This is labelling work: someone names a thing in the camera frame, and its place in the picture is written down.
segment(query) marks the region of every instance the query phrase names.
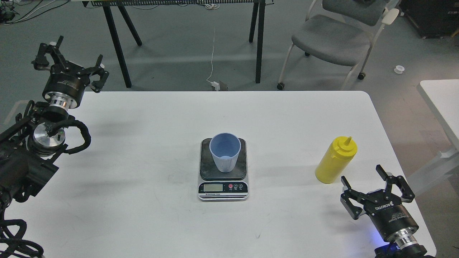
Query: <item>blue plastic cup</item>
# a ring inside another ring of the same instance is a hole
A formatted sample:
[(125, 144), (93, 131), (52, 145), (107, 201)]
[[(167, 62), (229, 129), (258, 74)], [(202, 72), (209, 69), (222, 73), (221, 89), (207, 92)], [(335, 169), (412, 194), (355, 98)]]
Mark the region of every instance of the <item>blue plastic cup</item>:
[(217, 168), (227, 173), (236, 166), (241, 141), (234, 134), (221, 133), (210, 140), (209, 149)]

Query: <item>cup rim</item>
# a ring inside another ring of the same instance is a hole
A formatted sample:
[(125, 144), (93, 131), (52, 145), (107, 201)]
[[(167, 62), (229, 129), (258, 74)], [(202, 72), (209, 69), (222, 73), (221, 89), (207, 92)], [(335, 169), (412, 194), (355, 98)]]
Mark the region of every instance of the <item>cup rim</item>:
[[(210, 146), (211, 146), (211, 144), (212, 144), (213, 139), (214, 139), (215, 137), (219, 136), (219, 135), (232, 135), (232, 136), (234, 136), (234, 137), (239, 141), (239, 150), (236, 152), (235, 155), (233, 155), (233, 156), (231, 156), (231, 157), (229, 157), (229, 158), (220, 158), (220, 157), (218, 157), (217, 155), (215, 155), (215, 153), (213, 153), (212, 148), (211, 148)], [(214, 137), (212, 137), (212, 139), (211, 139), (210, 142), (209, 142), (209, 150), (210, 150), (210, 153), (212, 154), (212, 156), (216, 156), (216, 157), (218, 157), (218, 158), (221, 159), (221, 160), (230, 160), (230, 159), (236, 157), (236, 155), (239, 155), (239, 152), (241, 151), (241, 148), (242, 148), (241, 140), (239, 139), (239, 137), (237, 137), (236, 135), (234, 135), (234, 134), (232, 134), (232, 133), (219, 133), (219, 134), (216, 134)]]

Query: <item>bottle nozzle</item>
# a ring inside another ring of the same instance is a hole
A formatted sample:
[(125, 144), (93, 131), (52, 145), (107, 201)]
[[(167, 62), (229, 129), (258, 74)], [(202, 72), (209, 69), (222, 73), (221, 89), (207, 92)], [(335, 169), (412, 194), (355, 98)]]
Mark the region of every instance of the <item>bottle nozzle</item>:
[(346, 139), (344, 142), (344, 145), (348, 146), (351, 143), (352, 137), (350, 136), (349, 138)]

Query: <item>white table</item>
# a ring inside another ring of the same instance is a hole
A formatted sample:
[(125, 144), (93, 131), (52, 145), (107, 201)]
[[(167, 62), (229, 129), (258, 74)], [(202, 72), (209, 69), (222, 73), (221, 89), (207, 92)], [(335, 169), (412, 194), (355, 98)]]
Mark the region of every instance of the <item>white table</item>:
[[(351, 219), (339, 181), (314, 176), (340, 135), (359, 148), (343, 172), (353, 189), (384, 188), (377, 164), (403, 175), (364, 92), (87, 92), (70, 113), (91, 146), (61, 156), (37, 197), (6, 211), (47, 258), (370, 258), (386, 244), (368, 216)], [(220, 132), (247, 142), (243, 202), (197, 196), (200, 143)], [(70, 147), (80, 141), (67, 130)], [(435, 255), (416, 203), (405, 206)]]
[(459, 79), (422, 81), (418, 91), (452, 144), (408, 177), (414, 193), (422, 194), (459, 171)]

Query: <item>gray chair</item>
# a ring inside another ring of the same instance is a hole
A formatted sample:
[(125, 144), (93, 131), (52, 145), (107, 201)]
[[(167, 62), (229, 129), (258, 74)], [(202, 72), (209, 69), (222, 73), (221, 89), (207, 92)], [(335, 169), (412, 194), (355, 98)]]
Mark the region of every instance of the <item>gray chair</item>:
[(280, 73), (277, 89), (283, 90), (285, 67), (293, 46), (297, 46), (304, 51), (305, 56), (315, 56), (324, 61), (342, 66), (351, 66), (351, 70), (346, 76), (341, 90), (344, 89), (349, 77), (357, 65), (366, 55), (362, 70), (358, 78), (365, 78), (363, 72), (365, 64), (370, 55), (371, 49), (375, 45), (379, 34), (385, 25), (392, 24), (398, 15), (398, 9), (387, 10), (386, 0), (323, 0), (322, 7), (330, 12), (338, 13), (353, 18), (368, 26), (380, 24), (378, 32), (373, 36), (369, 32), (340, 22), (325, 15), (315, 15), (309, 18), (311, 10), (317, 0), (313, 0), (309, 7), (306, 21), (292, 35), (292, 45), (290, 46), (287, 57)]

